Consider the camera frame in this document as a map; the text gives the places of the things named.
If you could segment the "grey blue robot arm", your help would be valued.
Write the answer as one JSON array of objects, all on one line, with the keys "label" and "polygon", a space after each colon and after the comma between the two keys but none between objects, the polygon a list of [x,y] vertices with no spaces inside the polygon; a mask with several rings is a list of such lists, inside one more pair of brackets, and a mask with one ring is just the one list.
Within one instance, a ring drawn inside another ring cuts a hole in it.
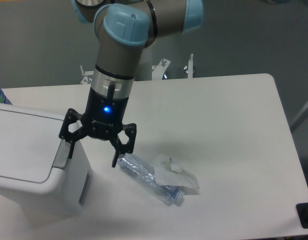
[{"label": "grey blue robot arm", "polygon": [[159,37],[198,29],[201,0],[74,0],[77,17],[92,23],[99,48],[84,113],[70,108],[59,137],[73,147],[91,137],[109,141],[118,158],[134,150],[137,126],[123,124],[142,52]]}]

